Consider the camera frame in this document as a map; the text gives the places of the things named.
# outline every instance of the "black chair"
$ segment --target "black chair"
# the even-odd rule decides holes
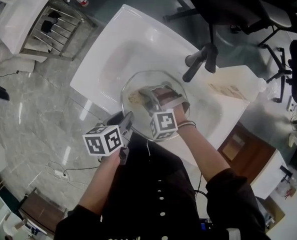
[[[272,26],[272,34],[260,42],[259,47],[280,30],[297,33],[297,15],[291,10],[286,12],[264,0],[191,0],[195,6],[194,9],[189,8],[183,0],[177,1],[185,11],[166,15],[164,20],[169,22],[181,17],[201,14],[209,24],[211,43],[214,42],[214,25],[239,26],[246,34]]]
[[[288,60],[288,65],[291,70],[286,69],[285,62],[285,51],[283,48],[278,48],[278,51],[281,52],[281,61],[278,59],[274,51],[267,44],[263,46],[263,48],[268,49],[269,53],[272,55],[274,61],[277,64],[278,72],[266,82],[269,83],[273,79],[281,79],[281,89],[280,89],[280,97],[275,98],[273,101],[276,103],[281,103],[283,101],[284,95],[284,87],[285,82],[291,85],[292,89],[292,97],[294,101],[297,103],[297,40],[293,40],[289,46],[289,51],[291,55],[291,59]]]

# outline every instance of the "white sink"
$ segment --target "white sink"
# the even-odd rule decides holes
[[[128,6],[111,19],[79,66],[70,85],[109,114],[121,111],[121,90],[137,72],[159,70],[175,77],[190,102],[190,119],[217,149],[248,106],[242,100],[217,95],[204,86],[209,76],[202,65],[193,80],[185,83],[185,57],[198,49],[157,20]],[[159,145],[196,165],[181,139]]]

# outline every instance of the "faucet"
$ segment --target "faucet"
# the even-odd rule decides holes
[[[189,69],[183,75],[183,81],[189,83],[205,60],[206,70],[214,74],[218,54],[218,48],[214,44],[209,42],[206,45],[204,45],[201,50],[197,51],[192,55],[187,56],[185,58],[185,64],[189,67]]]

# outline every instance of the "grey tile floor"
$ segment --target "grey tile floor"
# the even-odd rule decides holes
[[[90,5],[82,8],[88,15],[107,23],[122,4],[128,4],[153,18],[162,21],[166,14],[175,13],[179,4],[176,0],[89,0]],[[182,18],[167,24],[196,47],[208,41],[208,28],[201,16]],[[73,61],[48,59],[36,63],[33,73],[19,73],[0,78],[0,85],[10,94],[11,101],[0,100],[0,142],[6,151],[7,168],[2,177],[6,186],[21,199],[37,187],[59,205],[72,209],[79,201],[95,170],[71,171],[69,180],[54,177],[54,170],[63,168],[86,168],[97,166],[90,157],[82,141],[82,133],[108,115],[96,105],[70,87],[70,81],[95,41],[101,27],[92,31],[86,47]],[[228,67],[249,66],[258,77],[271,76],[277,71],[266,50],[256,47],[270,29],[251,35],[233,35],[227,26],[216,28],[216,45],[219,49],[217,65]],[[79,34],[80,39],[90,32],[86,29]],[[269,44],[282,46],[288,50],[294,34],[278,33]],[[289,114],[286,111],[289,86],[285,90],[282,104],[267,100],[264,94],[252,103],[241,117],[241,122],[254,134],[278,148],[289,160],[294,149],[287,147],[287,137],[292,131]],[[185,163],[193,187],[197,188],[199,170]],[[201,190],[205,190],[202,181]],[[199,215],[206,216],[206,200],[197,198]]]

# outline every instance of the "shoe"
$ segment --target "shoe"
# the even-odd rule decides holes
[[[288,146],[291,148],[293,147],[293,144],[294,144],[294,141],[295,141],[295,135],[293,133],[291,133],[289,136],[288,136]]]

